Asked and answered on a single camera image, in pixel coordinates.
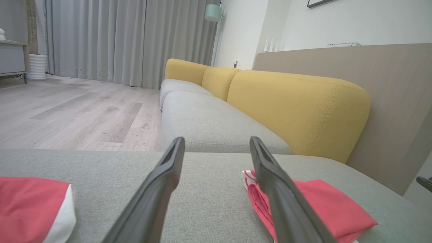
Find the floor lamp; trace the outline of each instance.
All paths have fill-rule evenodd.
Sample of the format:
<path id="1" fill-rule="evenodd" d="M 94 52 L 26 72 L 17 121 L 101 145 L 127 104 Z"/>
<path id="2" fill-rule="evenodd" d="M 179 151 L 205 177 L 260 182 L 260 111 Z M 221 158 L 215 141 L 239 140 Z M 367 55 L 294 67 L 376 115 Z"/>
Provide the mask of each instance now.
<path id="1" fill-rule="evenodd" d="M 204 18 L 210 22 L 217 22 L 217 38 L 216 38 L 216 47 L 215 47 L 215 51 L 213 53 L 213 60 L 212 60 L 212 66 L 215 65 L 215 61 L 216 61 L 216 54 L 217 54 L 217 47 L 219 45 L 219 37 L 220 37 L 220 31 L 221 31 L 221 22 L 223 17 L 225 16 L 223 14 L 223 12 L 225 11 L 222 10 L 222 8 L 216 4 L 209 4 L 206 6 L 206 11 L 204 14 Z"/>

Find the floor plank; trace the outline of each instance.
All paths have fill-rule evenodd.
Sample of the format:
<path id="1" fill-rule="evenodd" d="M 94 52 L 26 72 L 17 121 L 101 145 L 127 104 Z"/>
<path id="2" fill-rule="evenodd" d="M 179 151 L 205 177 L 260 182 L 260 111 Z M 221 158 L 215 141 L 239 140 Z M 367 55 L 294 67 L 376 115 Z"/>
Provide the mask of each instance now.
<path id="1" fill-rule="evenodd" d="M 159 151 L 159 91 L 51 76 L 4 87 L 0 149 Z"/>

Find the green lamp shade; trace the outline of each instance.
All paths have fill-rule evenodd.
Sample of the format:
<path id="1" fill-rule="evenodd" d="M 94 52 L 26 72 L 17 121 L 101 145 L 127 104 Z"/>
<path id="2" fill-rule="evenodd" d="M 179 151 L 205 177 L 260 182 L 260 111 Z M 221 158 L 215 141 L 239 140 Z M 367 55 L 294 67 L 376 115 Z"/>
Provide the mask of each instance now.
<path id="1" fill-rule="evenodd" d="M 211 22 L 219 22 L 222 17 L 222 8 L 216 4 L 209 4 L 206 6 L 206 13 L 204 18 Z"/>

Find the wooden partition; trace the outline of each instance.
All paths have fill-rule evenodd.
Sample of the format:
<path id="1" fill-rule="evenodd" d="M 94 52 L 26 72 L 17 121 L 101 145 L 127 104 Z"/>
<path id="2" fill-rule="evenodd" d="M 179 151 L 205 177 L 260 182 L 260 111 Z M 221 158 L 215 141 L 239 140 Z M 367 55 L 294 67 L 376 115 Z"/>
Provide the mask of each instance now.
<path id="1" fill-rule="evenodd" d="M 432 44 L 260 53 L 254 69 L 335 77 L 365 89 L 369 120 L 347 165 L 400 195 L 432 149 Z"/>

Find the folded towel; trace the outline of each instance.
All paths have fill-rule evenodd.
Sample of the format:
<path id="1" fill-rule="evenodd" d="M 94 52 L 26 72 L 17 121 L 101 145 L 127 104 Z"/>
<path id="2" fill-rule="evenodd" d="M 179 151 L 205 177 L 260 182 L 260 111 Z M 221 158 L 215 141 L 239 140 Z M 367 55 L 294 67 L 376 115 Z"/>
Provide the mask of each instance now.
<path id="1" fill-rule="evenodd" d="M 73 185 L 0 177 L 0 242 L 66 242 L 76 223 Z"/>
<path id="2" fill-rule="evenodd" d="M 254 210 L 277 241 L 269 199 L 256 183 L 255 171 L 243 171 L 243 181 Z M 378 225 L 354 200 L 326 182 L 318 179 L 294 183 L 338 243 L 352 243 L 362 233 Z"/>

